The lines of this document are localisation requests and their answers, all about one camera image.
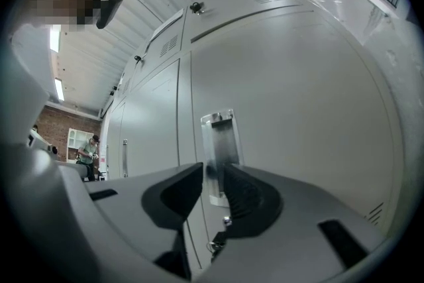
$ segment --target black knob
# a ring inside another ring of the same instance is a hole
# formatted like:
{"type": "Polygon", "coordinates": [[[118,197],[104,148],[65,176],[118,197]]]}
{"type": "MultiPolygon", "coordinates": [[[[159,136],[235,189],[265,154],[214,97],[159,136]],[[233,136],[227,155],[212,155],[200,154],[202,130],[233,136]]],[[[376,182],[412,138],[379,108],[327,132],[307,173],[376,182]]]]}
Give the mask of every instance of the black knob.
{"type": "Polygon", "coordinates": [[[203,3],[193,3],[190,5],[192,13],[197,13],[201,10],[203,3]]]}

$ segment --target gray machine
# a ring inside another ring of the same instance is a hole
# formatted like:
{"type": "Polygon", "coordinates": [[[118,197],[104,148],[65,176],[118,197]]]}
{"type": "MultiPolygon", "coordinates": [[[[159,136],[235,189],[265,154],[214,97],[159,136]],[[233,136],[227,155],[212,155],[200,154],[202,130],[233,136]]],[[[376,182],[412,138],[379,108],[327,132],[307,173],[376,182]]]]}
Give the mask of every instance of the gray machine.
{"type": "Polygon", "coordinates": [[[64,276],[337,282],[387,250],[403,170],[395,105],[314,4],[199,0],[136,51],[116,96],[110,180],[83,184],[42,150],[7,147],[12,211],[64,276]]]}

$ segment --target black slot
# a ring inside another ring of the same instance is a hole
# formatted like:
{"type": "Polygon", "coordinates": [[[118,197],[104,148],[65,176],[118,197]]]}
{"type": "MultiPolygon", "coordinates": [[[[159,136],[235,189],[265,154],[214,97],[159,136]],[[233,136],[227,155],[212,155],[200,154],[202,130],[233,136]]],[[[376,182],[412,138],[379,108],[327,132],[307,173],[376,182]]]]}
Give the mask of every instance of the black slot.
{"type": "Polygon", "coordinates": [[[382,207],[383,206],[383,204],[384,204],[384,202],[383,203],[381,203],[378,207],[376,207],[375,209],[373,209],[370,213],[369,213],[369,215],[371,215],[371,213],[373,213],[374,211],[376,211],[379,207],[382,207]]]}
{"type": "Polygon", "coordinates": [[[330,242],[347,269],[361,261],[367,252],[353,239],[339,221],[325,221],[318,228],[330,242]]]}
{"type": "Polygon", "coordinates": [[[32,145],[32,142],[34,141],[34,137],[31,136],[31,135],[29,135],[28,136],[28,139],[29,139],[28,146],[31,146],[32,145]]]}
{"type": "Polygon", "coordinates": [[[269,228],[283,209],[283,199],[276,188],[237,166],[226,164],[224,192],[230,205],[232,224],[229,239],[256,237],[269,228]]]}
{"type": "Polygon", "coordinates": [[[97,201],[99,199],[111,197],[111,196],[114,196],[114,195],[117,195],[117,194],[118,193],[115,190],[107,189],[107,190],[103,190],[103,191],[92,192],[90,194],[90,197],[93,201],[97,201]]]}
{"type": "Polygon", "coordinates": [[[141,197],[145,212],[158,227],[181,230],[195,203],[203,183],[203,163],[150,186],[141,197]]]}

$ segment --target cabinet door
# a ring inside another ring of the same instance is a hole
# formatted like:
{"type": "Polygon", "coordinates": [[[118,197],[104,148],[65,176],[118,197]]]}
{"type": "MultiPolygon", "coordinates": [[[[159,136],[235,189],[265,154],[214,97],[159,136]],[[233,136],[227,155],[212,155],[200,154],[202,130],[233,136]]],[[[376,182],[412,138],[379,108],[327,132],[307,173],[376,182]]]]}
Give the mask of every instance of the cabinet door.
{"type": "Polygon", "coordinates": [[[136,66],[136,60],[134,56],[131,56],[127,65],[125,66],[124,72],[122,73],[121,79],[119,80],[118,89],[115,91],[115,98],[113,100],[114,104],[117,107],[120,102],[128,95],[131,90],[131,79],[134,74],[134,69],[136,66]]]}
{"type": "Polygon", "coordinates": [[[126,100],[121,139],[127,140],[127,172],[138,176],[178,166],[177,60],[126,100]]]}
{"type": "Polygon", "coordinates": [[[297,6],[296,0],[206,0],[200,15],[187,14],[186,30],[191,42],[236,20],[278,7],[297,6]]]}
{"type": "Polygon", "coordinates": [[[75,137],[76,137],[76,131],[73,129],[69,129],[68,148],[75,148],[75,137]]]}
{"type": "Polygon", "coordinates": [[[124,108],[125,103],[112,112],[111,120],[109,121],[109,129],[107,131],[107,164],[110,180],[114,180],[122,176],[120,163],[122,140],[120,134],[124,108]]]}
{"type": "Polygon", "coordinates": [[[160,64],[171,58],[181,50],[181,40],[184,27],[184,16],[161,32],[148,47],[147,55],[143,62],[135,68],[132,88],[134,89],[146,76],[154,71],[160,64]]]}

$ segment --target white shelf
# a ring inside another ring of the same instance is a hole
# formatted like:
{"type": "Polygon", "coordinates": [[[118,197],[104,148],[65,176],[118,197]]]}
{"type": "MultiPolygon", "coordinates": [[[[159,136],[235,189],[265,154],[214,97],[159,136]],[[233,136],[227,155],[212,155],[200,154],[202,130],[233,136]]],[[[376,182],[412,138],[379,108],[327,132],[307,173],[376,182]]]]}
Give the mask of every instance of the white shelf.
{"type": "Polygon", "coordinates": [[[75,160],[68,158],[68,148],[73,148],[75,150],[79,149],[80,147],[84,146],[84,144],[87,142],[88,139],[90,139],[93,136],[93,133],[75,130],[75,129],[69,129],[68,132],[68,147],[66,149],[66,161],[67,162],[74,162],[75,160]]]}

